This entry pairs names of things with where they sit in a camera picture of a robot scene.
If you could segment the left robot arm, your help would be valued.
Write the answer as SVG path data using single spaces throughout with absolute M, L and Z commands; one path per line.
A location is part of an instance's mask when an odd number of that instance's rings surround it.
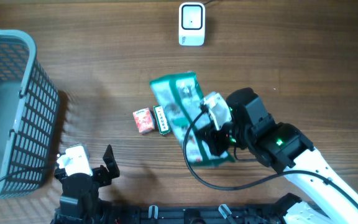
M 91 168 L 84 144 L 77 144 L 58 156 L 54 177 L 62 184 L 60 206 L 52 223 L 108 223 L 111 205 L 99 198 L 99 189 L 120 176 L 112 146 L 103 154 L 104 164 Z

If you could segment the green white medicine box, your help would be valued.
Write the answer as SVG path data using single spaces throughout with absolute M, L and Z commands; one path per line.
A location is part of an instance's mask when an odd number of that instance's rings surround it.
M 163 107 L 162 106 L 154 106 L 154 114 L 155 114 L 155 118 L 157 121 L 159 133 L 161 135 L 168 134 L 171 131 L 171 129 L 170 129 L 167 117 L 165 116 L 165 113 L 163 111 Z

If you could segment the orange tissue pack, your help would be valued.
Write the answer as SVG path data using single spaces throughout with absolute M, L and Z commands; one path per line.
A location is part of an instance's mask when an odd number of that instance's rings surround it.
M 148 133 L 155 129 L 155 121 L 150 108 L 144 108 L 133 112 L 133 117 L 141 134 Z

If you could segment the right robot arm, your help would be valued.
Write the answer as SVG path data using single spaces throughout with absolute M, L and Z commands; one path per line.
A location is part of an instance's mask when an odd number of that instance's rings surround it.
M 276 123 L 251 88 L 227 98 L 212 92 L 201 100 L 211 124 L 198 136 L 214 156 L 229 147 L 248 149 L 256 161 L 271 167 L 301 189 L 334 223 L 358 223 L 358 194 L 326 162 L 322 153 L 298 128 Z

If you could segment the green 3M gloves bag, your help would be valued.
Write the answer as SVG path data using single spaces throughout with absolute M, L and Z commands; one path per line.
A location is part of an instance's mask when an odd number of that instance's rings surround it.
M 210 153 L 206 141 L 195 136 L 195 132 L 211 124 L 207 114 L 197 120 L 195 126 L 185 138 L 193 120 L 201 113 L 200 104 L 204 98 L 203 91 L 196 79 L 195 72 L 165 75 L 150 81 L 157 103 L 163 112 L 182 148 L 186 149 L 186 157 L 191 166 L 220 166 L 235 159 L 228 152 L 220 156 Z

